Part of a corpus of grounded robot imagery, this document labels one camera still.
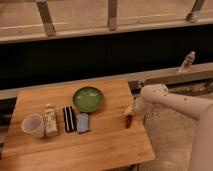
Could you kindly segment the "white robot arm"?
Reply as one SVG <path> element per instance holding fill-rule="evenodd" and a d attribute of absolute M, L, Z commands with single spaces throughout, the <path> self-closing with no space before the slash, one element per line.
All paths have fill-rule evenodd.
<path fill-rule="evenodd" d="M 161 104 L 198 120 L 188 171 L 213 171 L 213 99 L 170 93 L 165 84 L 146 85 L 126 108 L 125 127 L 151 104 Z"/>

